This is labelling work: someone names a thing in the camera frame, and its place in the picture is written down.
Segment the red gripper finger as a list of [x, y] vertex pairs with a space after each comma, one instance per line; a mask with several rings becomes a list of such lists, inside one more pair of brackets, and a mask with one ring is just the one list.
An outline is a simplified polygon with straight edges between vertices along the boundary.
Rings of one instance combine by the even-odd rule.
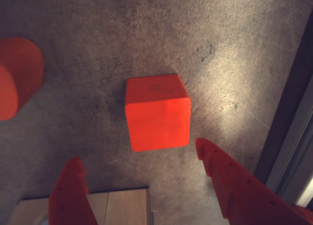
[[312, 211], [289, 206], [230, 155], [206, 138], [198, 158], [211, 178], [222, 215], [231, 225], [311, 225]]
[[63, 167], [48, 199], [50, 225], [96, 225], [97, 220], [87, 199], [86, 171], [79, 157]]

